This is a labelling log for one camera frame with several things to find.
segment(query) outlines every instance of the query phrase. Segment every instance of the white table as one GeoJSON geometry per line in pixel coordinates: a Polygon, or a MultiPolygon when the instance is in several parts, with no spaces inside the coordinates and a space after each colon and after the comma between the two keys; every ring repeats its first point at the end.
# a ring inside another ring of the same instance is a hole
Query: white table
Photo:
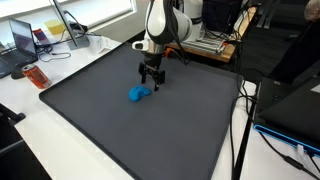
{"type": "MultiPolygon", "coordinates": [[[[54,47],[53,52],[69,52],[66,44],[54,47]]],[[[53,84],[90,64],[102,54],[96,55],[90,48],[70,52],[68,59],[35,64],[53,84]]],[[[10,76],[0,80],[0,102],[12,111],[26,114],[26,119],[15,125],[27,145],[33,151],[52,179],[132,179],[120,166],[98,149],[75,127],[39,100],[39,90],[28,79],[12,80],[10,76]]],[[[249,94],[256,86],[246,83],[249,94]]],[[[245,101],[240,99],[233,114],[235,157],[237,157],[247,122],[245,101]]],[[[229,131],[217,161],[212,179],[230,179],[231,147],[229,131]]]]}
{"type": "MultiPolygon", "coordinates": [[[[274,138],[265,137],[279,152],[288,155],[303,164],[294,147],[275,140],[274,138]]],[[[303,157],[308,166],[315,169],[314,165],[309,160],[309,157],[307,155],[304,155],[303,157]]],[[[318,166],[320,165],[320,158],[315,157],[314,161],[318,166]]],[[[314,180],[314,178],[305,172],[297,170],[282,160],[282,158],[267,145],[260,134],[251,128],[241,172],[241,180],[256,179],[314,180]]]]}

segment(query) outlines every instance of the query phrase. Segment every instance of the computer monitor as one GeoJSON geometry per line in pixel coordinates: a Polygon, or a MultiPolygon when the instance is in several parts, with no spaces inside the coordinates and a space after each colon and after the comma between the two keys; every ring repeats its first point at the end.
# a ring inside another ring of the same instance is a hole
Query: computer monitor
{"type": "Polygon", "coordinates": [[[80,36],[76,37],[75,34],[73,33],[73,30],[70,26],[70,23],[67,19],[67,17],[65,16],[65,11],[62,10],[60,3],[57,0],[52,0],[53,4],[54,4],[54,9],[57,12],[57,15],[59,16],[59,18],[62,20],[62,22],[64,23],[67,31],[70,34],[71,40],[68,42],[68,46],[70,48],[70,50],[75,50],[75,49],[79,49],[79,48],[84,48],[84,47],[89,47],[90,42],[87,38],[87,36],[85,35],[85,32],[83,31],[83,34],[81,34],[80,36]]]}

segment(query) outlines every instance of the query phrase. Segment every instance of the white wall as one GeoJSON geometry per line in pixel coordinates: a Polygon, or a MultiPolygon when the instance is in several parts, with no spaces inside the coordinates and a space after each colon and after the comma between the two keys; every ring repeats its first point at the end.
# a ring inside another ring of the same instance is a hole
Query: white wall
{"type": "MultiPolygon", "coordinates": [[[[144,19],[148,3],[149,0],[136,0],[136,11],[126,13],[116,19],[93,27],[90,31],[116,41],[125,42],[144,30],[144,19]]],[[[46,30],[45,21],[57,19],[56,14],[50,7],[10,17],[29,22],[33,29],[42,28],[43,30],[46,30]]],[[[10,25],[7,20],[8,17],[0,18],[0,41],[2,43],[13,42],[10,25]]]]}

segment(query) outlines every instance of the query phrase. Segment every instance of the black cable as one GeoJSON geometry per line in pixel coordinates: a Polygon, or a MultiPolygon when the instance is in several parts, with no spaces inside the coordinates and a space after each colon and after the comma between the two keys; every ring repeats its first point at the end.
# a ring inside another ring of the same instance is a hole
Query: black cable
{"type": "Polygon", "coordinates": [[[208,36],[210,39],[224,38],[226,40],[229,40],[229,37],[225,34],[225,32],[220,32],[220,34],[217,35],[217,34],[211,32],[206,26],[204,26],[204,30],[205,30],[207,36],[208,36],[208,34],[210,34],[215,37],[215,38],[213,38],[213,37],[208,36]]]}
{"type": "Polygon", "coordinates": [[[78,27],[79,27],[79,29],[83,32],[83,33],[80,33],[81,34],[81,36],[79,36],[79,37],[76,37],[76,39],[77,38],[81,38],[81,37],[83,37],[83,36],[85,36],[86,35],[86,32],[85,32],[85,30],[83,29],[83,27],[81,26],[81,24],[78,22],[78,20],[69,12],[69,11],[65,11],[67,14],[69,14],[69,16],[71,16],[72,17],[72,19],[74,19],[75,21],[76,21],[76,23],[77,23],[77,25],[78,25],[78,27]]]}
{"type": "Polygon", "coordinates": [[[241,55],[242,55],[243,43],[238,40],[225,41],[225,43],[233,45],[236,49],[235,63],[232,71],[235,73],[239,73],[241,70],[241,55]]]}
{"type": "Polygon", "coordinates": [[[45,52],[45,53],[49,53],[49,52],[51,52],[53,50],[53,47],[52,46],[43,46],[43,47],[39,47],[38,46],[38,49],[37,49],[37,53],[38,54],[41,54],[41,53],[43,53],[43,52],[45,52]]]}
{"type": "Polygon", "coordinates": [[[66,29],[64,29],[62,31],[62,35],[61,35],[60,39],[57,42],[50,43],[50,44],[39,44],[38,47],[42,48],[42,47],[52,46],[52,45],[61,44],[61,43],[70,41],[71,39],[66,39],[66,40],[62,41],[65,31],[66,31],[66,29]]]}
{"type": "Polygon", "coordinates": [[[86,33],[87,36],[101,36],[101,35],[98,35],[98,34],[95,34],[93,32],[90,32],[90,33],[86,33]]]}
{"type": "MultiPolygon", "coordinates": [[[[172,13],[172,14],[166,14],[166,16],[167,16],[166,19],[169,19],[169,17],[173,18],[174,17],[174,12],[173,12],[173,1],[172,0],[169,0],[169,3],[167,3],[166,9],[172,9],[172,11],[168,11],[169,13],[172,13]]],[[[177,27],[175,26],[175,23],[173,22],[173,19],[171,19],[171,21],[168,21],[168,23],[169,23],[168,29],[169,29],[170,33],[172,34],[174,40],[176,41],[177,45],[179,46],[179,49],[180,49],[180,51],[182,53],[183,63],[185,65],[187,65],[187,64],[190,63],[190,60],[187,59],[187,53],[184,50],[184,48],[182,47],[181,42],[179,40],[179,36],[177,34],[177,27]]]]}
{"type": "Polygon", "coordinates": [[[309,158],[310,158],[310,160],[312,161],[313,165],[317,168],[318,172],[320,173],[319,166],[316,164],[316,162],[314,162],[311,154],[309,154],[309,158]]]}
{"type": "Polygon", "coordinates": [[[235,169],[234,169],[234,164],[235,164],[235,157],[234,157],[234,145],[233,145],[233,135],[232,135],[232,116],[233,116],[233,110],[236,106],[236,103],[238,101],[238,99],[242,98],[244,96],[238,96],[236,97],[232,103],[231,103],[231,111],[230,111],[230,144],[231,144],[231,162],[232,162],[232,166],[231,166],[231,180],[235,179],[235,169]]]}
{"type": "Polygon", "coordinates": [[[9,46],[8,49],[5,49],[5,50],[1,51],[0,54],[5,53],[5,52],[8,52],[8,51],[12,51],[15,47],[16,47],[16,46],[12,46],[12,47],[9,46]]]}
{"type": "Polygon", "coordinates": [[[239,23],[239,26],[238,26],[238,29],[237,29],[237,32],[238,32],[238,34],[240,35],[240,38],[242,39],[242,36],[241,36],[241,34],[240,34],[240,27],[241,27],[241,24],[242,24],[242,22],[243,22],[243,20],[244,20],[244,11],[243,11],[243,9],[242,10],[240,10],[241,11],[241,16],[242,16],[242,19],[241,19],[241,22],[239,23]]]}
{"type": "Polygon", "coordinates": [[[259,73],[262,77],[267,77],[263,72],[261,72],[261,71],[259,71],[259,70],[257,70],[257,69],[254,69],[254,68],[246,68],[246,69],[242,70],[242,71],[240,72],[240,74],[243,74],[243,73],[246,72],[246,71],[254,71],[254,72],[259,73]]]}
{"type": "Polygon", "coordinates": [[[177,51],[175,51],[174,49],[171,49],[171,52],[173,53],[173,58],[178,58],[179,59],[179,61],[181,61],[182,62],[182,60],[183,60],[183,57],[181,57],[181,55],[177,52],[177,51]]]}
{"type": "MultiPolygon", "coordinates": [[[[246,91],[245,91],[245,95],[241,95],[241,96],[239,96],[239,97],[246,97],[246,99],[247,100],[252,100],[251,98],[248,98],[248,96],[246,96],[247,95],[247,93],[246,93],[246,91]]],[[[233,147],[233,139],[232,139],[232,132],[231,132],[231,130],[232,130],[232,118],[230,119],[230,139],[231,139],[231,151],[232,151],[232,153],[234,153],[234,147],[233,147]]],[[[312,172],[310,172],[308,169],[306,169],[301,163],[299,163],[298,161],[296,161],[295,159],[292,159],[290,156],[285,156],[284,154],[282,154],[282,153],[280,153],[276,148],[274,148],[272,145],[271,145],[271,143],[265,138],[265,136],[262,134],[262,133],[260,133],[259,132],[259,134],[261,135],[261,137],[263,138],[263,140],[268,144],[268,146],[274,151],[274,152],[276,152],[280,157],[282,157],[282,159],[284,160],[284,161],[286,161],[288,164],[290,164],[290,165],[292,165],[293,167],[295,167],[296,169],[298,169],[298,170],[301,170],[301,171],[303,171],[303,172],[305,172],[305,173],[307,173],[307,174],[309,174],[311,177],[313,177],[313,178],[315,178],[315,179],[317,179],[317,180],[320,180],[320,178],[319,177],[317,177],[315,174],[313,174],[312,172]]],[[[234,154],[232,154],[232,180],[234,180],[233,178],[234,178],[234,154]]]]}
{"type": "MultiPolygon", "coordinates": [[[[245,83],[246,83],[246,82],[243,81],[243,83],[242,83],[242,88],[243,88],[244,94],[246,95],[246,97],[248,97],[248,92],[247,92],[247,90],[244,88],[245,83]]],[[[250,114],[250,110],[249,110],[249,98],[246,98],[246,112],[247,112],[247,114],[248,114],[248,116],[249,116],[249,114],[250,114]]]]}
{"type": "Polygon", "coordinates": [[[41,56],[43,55],[46,55],[46,54],[40,54],[39,55],[39,60],[42,61],[42,62],[50,62],[50,61],[53,61],[53,60],[61,60],[61,59],[66,59],[66,58],[69,58],[71,57],[71,54],[68,53],[68,52],[64,52],[64,53],[51,53],[50,55],[67,55],[66,57],[60,57],[60,58],[51,58],[51,59],[48,59],[48,60],[44,60],[41,58],[41,56]]]}

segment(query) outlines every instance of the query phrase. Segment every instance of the window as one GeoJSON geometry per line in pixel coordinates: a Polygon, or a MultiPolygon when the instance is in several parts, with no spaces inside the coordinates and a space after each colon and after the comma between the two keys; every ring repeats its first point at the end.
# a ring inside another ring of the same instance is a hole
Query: window
{"type": "MultiPolygon", "coordinates": [[[[89,28],[133,10],[131,0],[58,0],[81,24],[89,28]]],[[[0,0],[0,18],[50,7],[49,0],[0,0]]]]}
{"type": "Polygon", "coordinates": [[[89,28],[133,11],[131,0],[80,0],[62,5],[89,28]]]}

